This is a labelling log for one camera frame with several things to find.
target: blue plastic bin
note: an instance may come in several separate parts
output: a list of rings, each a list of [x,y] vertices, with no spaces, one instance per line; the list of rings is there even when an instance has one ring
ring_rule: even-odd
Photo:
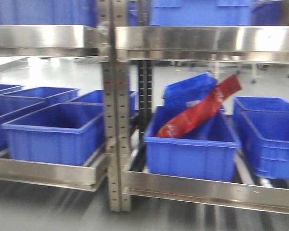
[[[97,26],[95,0],[0,0],[0,25]]]
[[[231,181],[237,148],[235,132],[220,111],[182,139],[155,137],[158,130],[185,107],[157,107],[145,135],[150,173]]]
[[[280,23],[282,0],[262,1],[252,9],[252,26],[277,26]]]
[[[243,111],[255,112],[289,112],[289,102],[276,97],[235,96],[233,121],[240,123]]]
[[[0,84],[0,94],[21,90],[22,88],[21,85]]]
[[[39,110],[43,103],[32,104],[30,102],[15,103],[13,107],[6,105],[6,101],[0,99],[0,151],[7,148],[7,139],[1,124],[16,119],[25,114]]]
[[[11,158],[81,166],[105,142],[102,105],[60,103],[2,125]]]
[[[78,91],[79,89],[73,88],[38,87],[2,94],[0,98],[6,99],[10,104],[15,101],[45,102],[45,106],[50,106],[56,103],[65,103],[77,97]]]
[[[152,0],[152,26],[249,26],[252,0]]]
[[[289,113],[243,112],[237,129],[256,175],[289,179]]]
[[[138,92],[130,91],[130,115],[133,116],[137,112]],[[94,90],[85,95],[76,97],[69,101],[71,103],[104,103],[104,91]]]
[[[164,106],[194,106],[216,86],[210,73],[176,82],[165,87]]]
[[[129,3],[129,25],[137,26],[138,25],[138,13],[137,13],[137,3],[130,2]]]

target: metal shelving unit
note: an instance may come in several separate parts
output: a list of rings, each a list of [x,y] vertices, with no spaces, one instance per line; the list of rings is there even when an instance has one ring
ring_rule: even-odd
[[[99,0],[98,29],[0,26],[0,56],[103,57],[108,138],[105,154],[83,167],[0,155],[0,179],[94,191],[108,169],[112,211],[130,211],[131,195],[141,195],[289,214],[289,181],[242,177],[249,169],[244,156],[237,157],[232,183],[156,175],[146,172],[141,139],[151,116],[152,60],[289,64],[289,27],[149,27],[147,4],[138,3],[139,27],[126,27],[127,0]],[[129,60],[138,60],[140,151],[130,141]]]
[[[144,26],[117,27],[116,33],[119,60],[289,64],[289,27]],[[128,163],[124,194],[289,214],[289,180],[258,178],[243,155],[230,183],[150,174],[144,149]]]
[[[88,26],[0,26],[0,56],[97,56],[103,35]],[[0,179],[96,191],[106,177],[105,146],[83,166],[12,160],[0,152]]]

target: gray floor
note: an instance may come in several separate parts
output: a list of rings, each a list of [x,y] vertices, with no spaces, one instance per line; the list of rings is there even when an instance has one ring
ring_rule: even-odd
[[[206,70],[205,67],[156,67],[154,106],[162,105],[166,84]],[[235,70],[222,68],[220,80]],[[135,74],[132,67],[132,89],[136,89]],[[257,84],[251,84],[250,69],[244,69],[240,75],[244,90],[238,95],[279,96],[289,100],[286,74],[285,68],[272,67],[260,71]],[[1,73],[0,82],[24,84],[27,88],[75,87],[86,93],[101,88],[100,66],[76,63],[73,59],[31,58],[29,67],[24,65]],[[230,113],[231,99],[225,107]],[[289,215],[144,197],[133,198],[131,213],[112,213],[107,197],[106,181],[96,193],[0,181],[0,230],[289,231]]]

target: shiny metal shelf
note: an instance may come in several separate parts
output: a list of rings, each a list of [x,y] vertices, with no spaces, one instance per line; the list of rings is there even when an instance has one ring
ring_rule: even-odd
[[[106,177],[108,158],[101,148],[83,166],[12,160],[0,153],[0,180],[95,192]]]
[[[119,59],[289,64],[289,26],[117,27]]]
[[[123,171],[123,193],[289,214],[289,180],[251,177],[243,159],[238,154],[233,182],[221,182],[147,173],[139,152]]]
[[[88,26],[0,26],[0,56],[96,56],[102,43]]]

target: red package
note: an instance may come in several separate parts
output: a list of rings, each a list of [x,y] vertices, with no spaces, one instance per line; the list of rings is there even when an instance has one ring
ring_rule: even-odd
[[[185,110],[168,121],[158,131],[156,137],[181,138],[214,116],[222,103],[230,95],[241,89],[237,76],[230,76],[216,86],[199,104]]]

